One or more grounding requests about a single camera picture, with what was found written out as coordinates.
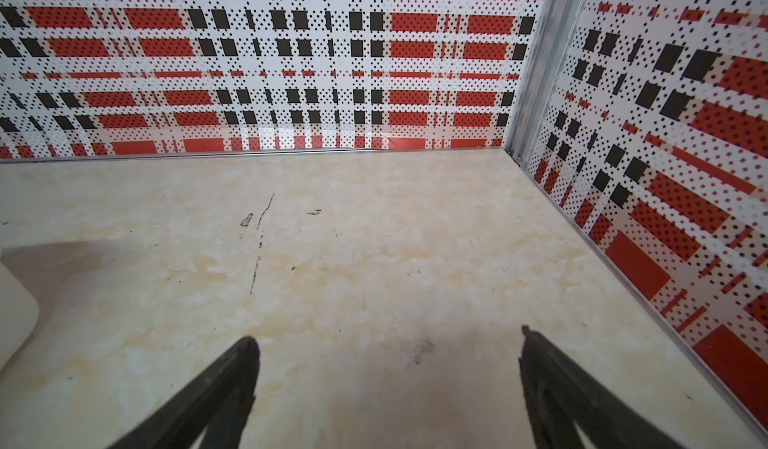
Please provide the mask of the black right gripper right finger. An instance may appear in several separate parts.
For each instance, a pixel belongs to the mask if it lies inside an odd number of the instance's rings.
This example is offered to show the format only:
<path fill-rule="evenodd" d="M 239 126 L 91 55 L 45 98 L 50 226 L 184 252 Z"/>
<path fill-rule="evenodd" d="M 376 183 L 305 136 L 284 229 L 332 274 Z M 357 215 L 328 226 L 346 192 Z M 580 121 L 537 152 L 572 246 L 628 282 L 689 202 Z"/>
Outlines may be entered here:
<path fill-rule="evenodd" d="M 522 327 L 519 358 L 526 410 L 538 448 L 679 448 L 541 332 Z"/>

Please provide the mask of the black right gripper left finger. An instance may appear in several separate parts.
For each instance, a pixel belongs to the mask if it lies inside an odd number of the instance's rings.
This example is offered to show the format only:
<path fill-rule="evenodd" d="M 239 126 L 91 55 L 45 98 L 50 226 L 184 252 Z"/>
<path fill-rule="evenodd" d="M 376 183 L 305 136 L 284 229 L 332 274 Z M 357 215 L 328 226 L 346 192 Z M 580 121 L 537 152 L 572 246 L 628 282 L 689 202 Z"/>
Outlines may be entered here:
<path fill-rule="evenodd" d="M 260 349 L 244 336 L 113 448 L 237 448 L 256 400 Z"/>

